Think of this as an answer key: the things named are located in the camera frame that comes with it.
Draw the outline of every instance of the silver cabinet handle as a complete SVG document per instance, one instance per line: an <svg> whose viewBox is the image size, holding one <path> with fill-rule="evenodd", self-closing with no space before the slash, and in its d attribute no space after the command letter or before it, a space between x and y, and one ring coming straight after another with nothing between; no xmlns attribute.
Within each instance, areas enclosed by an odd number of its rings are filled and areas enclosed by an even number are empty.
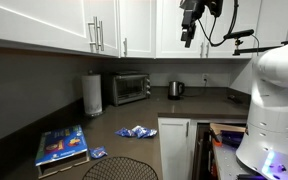
<svg viewBox="0 0 288 180"><path fill-rule="evenodd" d="M188 136L188 129L190 127L190 123L186 122L186 137Z"/></svg>
<svg viewBox="0 0 288 180"><path fill-rule="evenodd" d="M201 54L200 54L201 58L203 57L203 51L204 51L204 43L201 44Z"/></svg>
<svg viewBox="0 0 288 180"><path fill-rule="evenodd" d="M127 38L125 38L125 40L123 41L124 44L124 55L125 57L127 56Z"/></svg>
<svg viewBox="0 0 288 180"><path fill-rule="evenodd" d="M208 58L208 52L210 51L210 43L206 45L206 58Z"/></svg>
<svg viewBox="0 0 288 180"><path fill-rule="evenodd" d="M100 21L100 39L101 39L101 51L104 51L104 35L103 35L103 22Z"/></svg>
<svg viewBox="0 0 288 180"><path fill-rule="evenodd" d="M88 25L94 25L94 36L95 36L95 42L91 42L90 45L95 45L95 49L99 50L99 44L98 44L98 33L97 33L97 17L94 16L93 17L94 22L93 23L88 23Z"/></svg>

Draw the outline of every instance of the cabinet door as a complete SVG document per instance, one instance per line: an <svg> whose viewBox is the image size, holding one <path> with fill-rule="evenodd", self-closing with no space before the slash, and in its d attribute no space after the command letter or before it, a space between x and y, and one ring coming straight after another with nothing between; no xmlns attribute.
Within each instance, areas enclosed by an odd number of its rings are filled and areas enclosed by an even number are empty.
<svg viewBox="0 0 288 180"><path fill-rule="evenodd" d="M95 33L98 35L98 43L104 46L104 49L96 49L91 46L91 52L104 55L119 56L118 45L118 23L117 23L117 0L90 1L90 15L86 17L87 22L94 23L94 17L97 17L99 28L91 25L89 28L90 40L95 42Z"/></svg>
<svg viewBox="0 0 288 180"><path fill-rule="evenodd" d="M155 58L156 0L120 0L121 57Z"/></svg>
<svg viewBox="0 0 288 180"><path fill-rule="evenodd" d="M239 8L237 12L237 19L233 32L243 31L248 29L253 29L256 33L257 22L259 17L259 11L261 7L261 0L239 0ZM266 11L271 11L274 6L271 6ZM216 20L214 27L212 42L218 43L223 40L223 36L227 34L227 31L231 25L231 20L234 10L234 0L225 0L223 1L222 14ZM207 12L207 23L206 31L211 31L213 26L214 17ZM240 39L243 41L243 44L239 46L240 49L252 48L254 46L254 37L243 37ZM252 54L241 54L240 56L233 56L235 47L235 39L228 39L222 45L218 47L211 47L207 44L206 47L206 57L208 58L251 58Z"/></svg>
<svg viewBox="0 0 288 180"><path fill-rule="evenodd" d="M190 179L188 166L189 119L158 118L163 179Z"/></svg>
<svg viewBox="0 0 288 180"><path fill-rule="evenodd" d="M280 46L282 41L288 40L288 1L262 1L255 33L260 41L260 47ZM247 62L247 64L234 66L235 68L233 68L231 73L230 88L251 94L252 60Z"/></svg>
<svg viewBox="0 0 288 180"><path fill-rule="evenodd" d="M0 39L89 52L85 3L0 0Z"/></svg>
<svg viewBox="0 0 288 180"><path fill-rule="evenodd" d="M156 57L157 58L201 58L204 47L204 35L196 22L195 37L190 48L181 41L184 10L181 0L158 0L156 8ZM205 24L206 15L200 19Z"/></svg>

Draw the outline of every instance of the gray countertop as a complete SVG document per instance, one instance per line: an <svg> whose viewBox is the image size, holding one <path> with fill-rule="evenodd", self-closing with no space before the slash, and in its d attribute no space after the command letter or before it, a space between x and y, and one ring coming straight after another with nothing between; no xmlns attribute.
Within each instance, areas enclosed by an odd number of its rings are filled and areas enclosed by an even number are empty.
<svg viewBox="0 0 288 180"><path fill-rule="evenodd" d="M93 119L83 115L81 103L74 107L64 108L64 110L55 112L54 115L43 118L16 133L20 135L11 135L8 139L0 141L1 147L9 142L10 138L14 139L14 136L18 138L18 136L23 137L30 134L32 138L29 142L34 144L26 154L24 153L19 162L0 164L0 179L37 179L34 160L40 133L73 124L82 125L89 148L106 147L109 155L105 158L127 156L143 161L152 166L159 178L162 179L159 134L154 138L136 139L120 137L114 132L123 127L132 129L137 125L158 130L157 118L159 116L191 119L246 119L248 105L234 104L227 100L227 93L227 88L188 88L186 95L196 95L195 97L184 97L178 101L171 101L167 99L167 88L153 88L149 99L118 107L106 106L104 114ZM82 179L86 171L98 161L91 160L89 163L46 177L45 180Z"/></svg>

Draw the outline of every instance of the countertop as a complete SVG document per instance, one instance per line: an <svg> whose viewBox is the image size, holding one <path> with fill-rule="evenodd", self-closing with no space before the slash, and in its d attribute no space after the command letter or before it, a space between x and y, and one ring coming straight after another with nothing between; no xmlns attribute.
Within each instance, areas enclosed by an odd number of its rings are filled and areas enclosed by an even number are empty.
<svg viewBox="0 0 288 180"><path fill-rule="evenodd" d="M158 117L191 119L246 119L247 103L235 104L227 99L227 88L188 88L178 101L167 99L167 88L153 88L151 97L118 107L104 107L104 114L89 118L84 115L82 100L77 101L18 132L0 140L0 179L37 179L35 156L42 132L80 124L89 148L105 146L108 157L127 156L152 166L162 179L159 134L154 138L125 138L114 134L137 125L158 130ZM248 97L240 96L247 101ZM45 180L82 179L99 160L91 160Z"/></svg>

